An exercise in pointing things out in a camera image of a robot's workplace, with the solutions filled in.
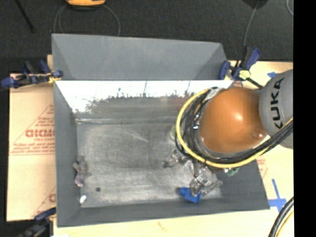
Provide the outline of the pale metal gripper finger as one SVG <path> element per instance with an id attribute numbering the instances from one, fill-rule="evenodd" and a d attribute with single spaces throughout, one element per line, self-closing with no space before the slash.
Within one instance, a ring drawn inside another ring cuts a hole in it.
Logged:
<path id="1" fill-rule="evenodd" d="M 190 182 L 190 193 L 192 196 L 206 196 L 219 189 L 223 182 L 217 178 L 214 172 L 201 172 Z"/>
<path id="2" fill-rule="evenodd" d="M 174 167 L 178 163 L 186 163 L 189 160 L 188 156 L 178 149 L 172 150 L 162 162 L 162 167 Z"/>

